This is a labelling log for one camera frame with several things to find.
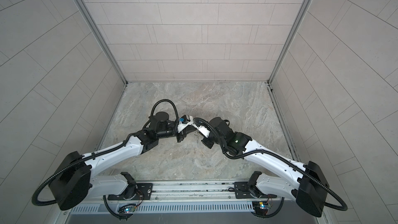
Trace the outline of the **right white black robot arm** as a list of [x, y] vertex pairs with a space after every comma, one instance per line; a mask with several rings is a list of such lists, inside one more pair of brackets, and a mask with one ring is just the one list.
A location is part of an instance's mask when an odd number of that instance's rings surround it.
[[321, 217], [324, 207], [333, 206], [326, 202], [331, 190], [316, 163], [310, 161], [304, 164], [274, 153], [250, 136], [234, 132], [228, 122], [220, 117], [210, 122], [195, 118], [194, 123], [203, 134], [202, 142], [208, 148], [218, 144], [227, 158], [256, 163], [282, 179], [281, 182], [274, 183], [272, 177], [254, 172], [249, 180], [252, 196], [259, 198], [262, 195], [277, 195], [295, 200], [302, 210], [315, 217]]

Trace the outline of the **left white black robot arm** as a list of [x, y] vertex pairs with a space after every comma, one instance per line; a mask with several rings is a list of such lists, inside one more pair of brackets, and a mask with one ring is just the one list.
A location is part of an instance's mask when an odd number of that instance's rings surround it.
[[138, 132], [129, 134], [124, 141], [92, 153], [68, 154], [49, 179], [49, 188], [58, 207], [65, 211], [77, 206], [86, 198], [103, 195], [131, 199], [136, 195], [136, 182], [129, 174], [101, 176], [104, 170], [131, 157], [142, 155], [156, 147], [160, 139], [175, 137], [183, 141], [187, 134], [199, 131], [206, 138], [209, 130], [184, 115], [175, 121], [166, 112], [151, 114], [146, 125]]

